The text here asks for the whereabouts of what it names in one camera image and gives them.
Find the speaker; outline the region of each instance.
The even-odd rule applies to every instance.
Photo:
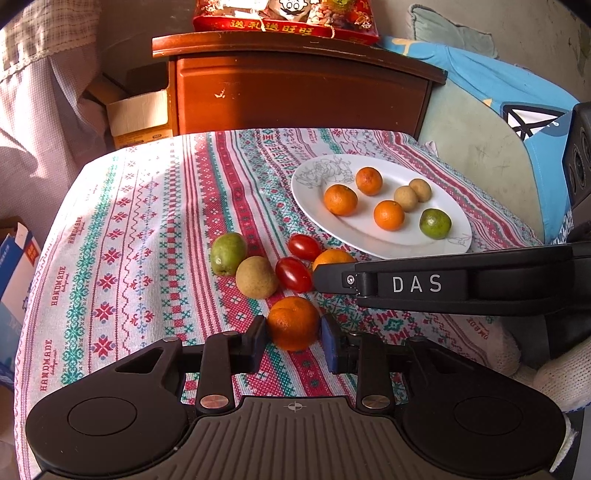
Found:
[[[569,137],[562,159],[577,230],[591,222],[591,102],[573,108]]]

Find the wooden top edge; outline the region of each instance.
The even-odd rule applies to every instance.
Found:
[[[152,55],[154,57],[172,57],[220,51],[307,53],[369,63],[431,80],[441,85],[447,79],[445,70],[420,60],[381,48],[334,38],[259,31],[212,31],[183,33],[152,39]]]

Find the blue blanket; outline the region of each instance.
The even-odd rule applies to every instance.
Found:
[[[380,46],[447,70],[452,82],[507,121],[530,155],[544,243],[563,242],[572,219],[562,158],[577,99],[527,70],[458,48],[392,37]]]

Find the screw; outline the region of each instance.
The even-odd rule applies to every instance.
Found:
[[[368,395],[363,398],[361,404],[372,410],[383,410],[390,405],[390,401],[388,400],[388,397],[384,397],[383,395]]]
[[[201,399],[201,406],[214,410],[216,408],[223,408],[228,404],[229,400],[223,395],[207,395]]]

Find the wooden cabinet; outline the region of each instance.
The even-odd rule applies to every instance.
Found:
[[[374,128],[418,137],[446,72],[327,38],[206,32],[155,38],[169,57],[178,133],[241,128]]]

